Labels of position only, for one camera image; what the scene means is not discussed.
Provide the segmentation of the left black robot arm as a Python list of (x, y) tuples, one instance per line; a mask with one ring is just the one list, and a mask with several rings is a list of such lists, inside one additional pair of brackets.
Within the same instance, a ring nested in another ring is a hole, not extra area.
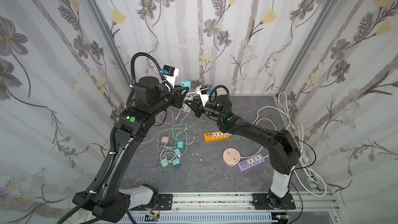
[[(160, 78), (135, 76), (135, 61), (139, 57), (151, 60)], [(85, 190), (75, 194), (76, 205), (58, 222), (64, 223), (81, 208), (91, 211), (93, 221), (105, 220), (116, 223), (131, 208), (131, 196), (120, 192), (124, 173), (146, 134), (154, 126), (155, 117), (170, 106), (180, 108), (188, 93), (188, 87), (172, 86), (154, 57), (138, 52), (131, 59), (131, 91), (126, 101), (126, 110), (110, 132), (109, 152), (96, 177)]]

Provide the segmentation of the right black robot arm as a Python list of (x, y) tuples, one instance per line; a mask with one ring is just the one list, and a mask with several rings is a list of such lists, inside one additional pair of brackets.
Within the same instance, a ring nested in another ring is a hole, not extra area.
[(265, 129), (249, 123), (232, 112), (230, 93), (227, 87), (218, 85), (209, 94), (209, 100), (203, 103), (198, 97), (185, 101), (198, 118), (202, 115), (213, 117), (222, 133), (247, 138), (268, 150), (269, 162), (274, 169), (273, 181), (268, 190), (268, 205), (281, 208), (290, 192), (291, 174), (300, 158), (299, 148), (290, 132)]

